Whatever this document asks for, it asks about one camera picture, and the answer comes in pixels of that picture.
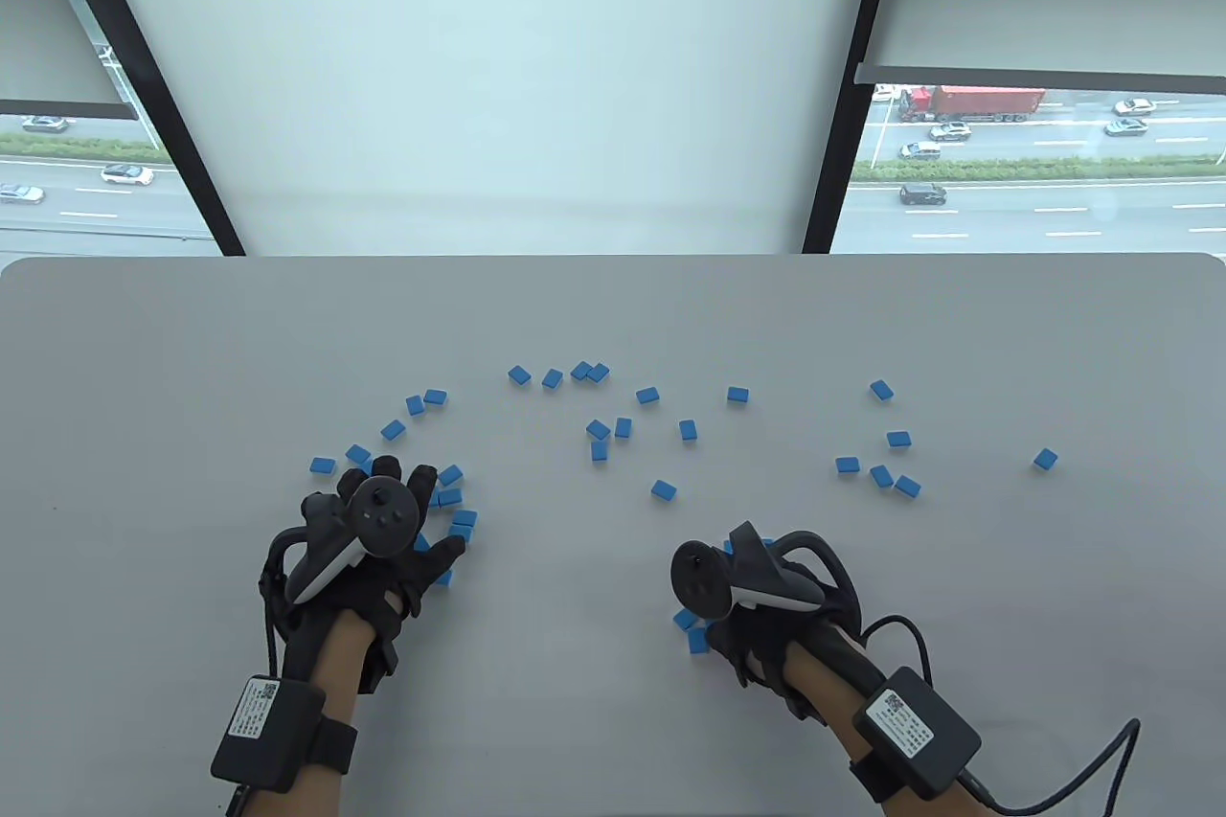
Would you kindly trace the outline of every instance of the black box module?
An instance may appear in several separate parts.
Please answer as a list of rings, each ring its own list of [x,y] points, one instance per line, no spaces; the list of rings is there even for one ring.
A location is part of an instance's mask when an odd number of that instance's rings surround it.
[[[856,713],[852,725],[920,799],[946,791],[982,743],[911,667],[900,667]]]

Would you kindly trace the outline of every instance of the car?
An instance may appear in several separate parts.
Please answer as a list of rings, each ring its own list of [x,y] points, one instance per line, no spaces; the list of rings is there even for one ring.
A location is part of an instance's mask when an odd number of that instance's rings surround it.
[[[53,115],[34,115],[21,121],[21,129],[34,130],[37,134],[64,134],[69,129],[69,121]]]
[[[1114,108],[1116,115],[1152,115],[1156,110],[1156,104],[1148,98],[1125,98]]]
[[[940,146],[939,144],[928,142],[928,140],[921,140],[915,144],[906,144],[899,151],[899,156],[902,159],[940,159]]]
[[[933,140],[967,140],[971,137],[971,125],[964,120],[946,120],[944,125],[935,125],[929,130],[928,137]]]
[[[942,185],[933,185],[932,182],[907,182],[899,188],[899,199],[902,204],[945,204],[946,191]]]
[[[114,182],[115,185],[148,185],[153,182],[153,169],[148,166],[116,164],[102,169],[102,182]]]
[[[4,204],[42,204],[47,193],[34,185],[0,185],[0,201]]]
[[[1140,118],[1119,118],[1119,120],[1113,120],[1105,126],[1103,134],[1107,134],[1107,137],[1134,137],[1134,135],[1145,134],[1146,130],[1149,130],[1149,125]]]

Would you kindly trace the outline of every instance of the window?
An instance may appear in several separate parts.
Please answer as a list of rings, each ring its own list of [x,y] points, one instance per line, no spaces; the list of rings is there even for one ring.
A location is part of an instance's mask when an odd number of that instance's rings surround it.
[[[110,42],[85,0],[70,2],[139,117],[0,115],[0,269],[31,255],[219,254]]]
[[[873,98],[831,251],[1226,260],[1224,96],[902,86]],[[946,134],[954,120],[965,135]],[[933,159],[902,155],[928,146]]]

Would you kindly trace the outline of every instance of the black suv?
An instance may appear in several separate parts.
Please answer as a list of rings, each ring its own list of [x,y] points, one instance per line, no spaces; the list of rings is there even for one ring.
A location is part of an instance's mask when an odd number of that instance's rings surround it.
[[[945,189],[932,182],[910,182],[899,188],[902,204],[945,204]]]

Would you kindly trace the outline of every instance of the forearm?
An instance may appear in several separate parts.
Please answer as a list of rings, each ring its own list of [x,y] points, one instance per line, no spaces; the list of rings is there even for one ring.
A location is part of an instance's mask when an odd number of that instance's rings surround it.
[[[851,761],[858,762],[869,754],[868,741],[852,726],[855,713],[864,704],[858,692],[794,642],[787,648],[783,678],[821,713]],[[958,784],[933,801],[921,801],[915,791],[902,789],[881,807],[886,817],[983,817],[989,813]]]
[[[337,617],[324,640],[311,683],[324,691],[324,714],[351,724],[358,683],[374,628],[349,610]],[[341,774],[322,765],[304,765],[284,795],[259,791],[244,817],[336,817],[341,807]]]

